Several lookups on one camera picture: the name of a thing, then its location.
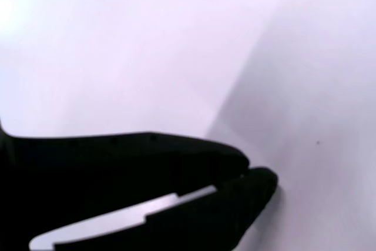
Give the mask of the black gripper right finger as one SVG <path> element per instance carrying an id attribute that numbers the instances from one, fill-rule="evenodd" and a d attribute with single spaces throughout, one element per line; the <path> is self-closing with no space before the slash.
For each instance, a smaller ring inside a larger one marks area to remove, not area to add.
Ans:
<path id="1" fill-rule="evenodd" d="M 147 216 L 144 224 L 55 250 L 233 250 L 273 197 L 278 176 L 253 168 L 215 193 Z"/>

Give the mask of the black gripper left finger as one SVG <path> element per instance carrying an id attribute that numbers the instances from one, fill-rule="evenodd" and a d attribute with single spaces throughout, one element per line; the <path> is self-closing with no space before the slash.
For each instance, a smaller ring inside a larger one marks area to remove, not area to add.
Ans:
<path id="1" fill-rule="evenodd" d="M 160 133 L 22 138 L 1 131 L 1 249 L 141 202 L 186 195 L 248 170 L 240 150 Z"/>

